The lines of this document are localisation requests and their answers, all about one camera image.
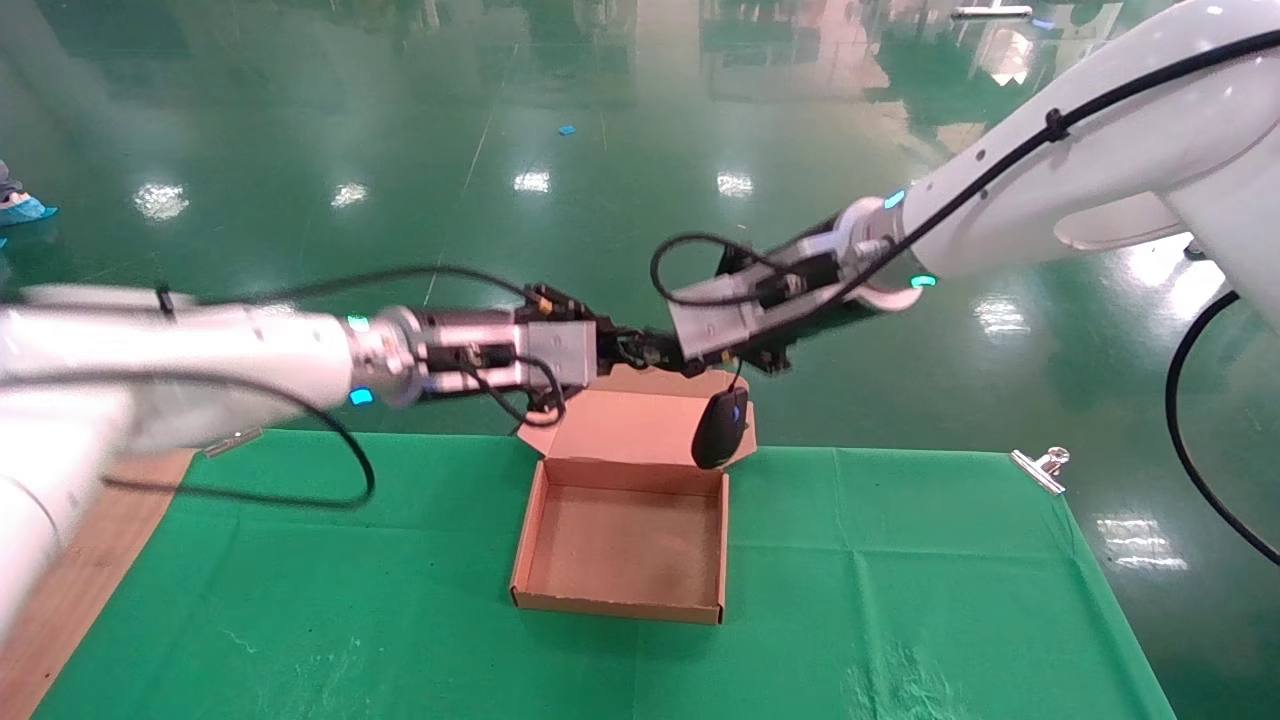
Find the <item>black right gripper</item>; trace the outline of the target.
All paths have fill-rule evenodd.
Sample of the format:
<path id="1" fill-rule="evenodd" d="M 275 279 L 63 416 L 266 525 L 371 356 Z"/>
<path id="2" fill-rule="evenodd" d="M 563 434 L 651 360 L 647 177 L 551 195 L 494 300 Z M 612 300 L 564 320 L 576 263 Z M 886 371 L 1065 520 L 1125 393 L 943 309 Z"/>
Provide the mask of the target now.
<path id="1" fill-rule="evenodd" d="M 727 275 L 741 272 L 750 266 L 754 260 L 748 255 L 748 246 L 726 247 L 716 268 L 716 275 Z M 741 355 L 741 359 L 750 366 L 767 375 L 777 375 L 792 366 L 790 352 L 797 343 L 795 338 L 782 337 L 781 340 L 767 341 Z"/>

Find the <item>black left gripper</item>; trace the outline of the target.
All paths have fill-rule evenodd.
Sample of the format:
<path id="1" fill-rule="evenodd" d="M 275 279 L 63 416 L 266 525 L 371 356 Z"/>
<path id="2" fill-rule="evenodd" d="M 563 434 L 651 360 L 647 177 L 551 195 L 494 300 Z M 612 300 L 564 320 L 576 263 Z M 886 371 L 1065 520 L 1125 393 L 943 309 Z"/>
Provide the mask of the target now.
<path id="1" fill-rule="evenodd" d="M 703 360 L 684 357 L 678 336 L 667 331 L 640 331 L 596 315 L 596 375 L 609 375 L 618 365 L 694 378 L 703 374 Z"/>

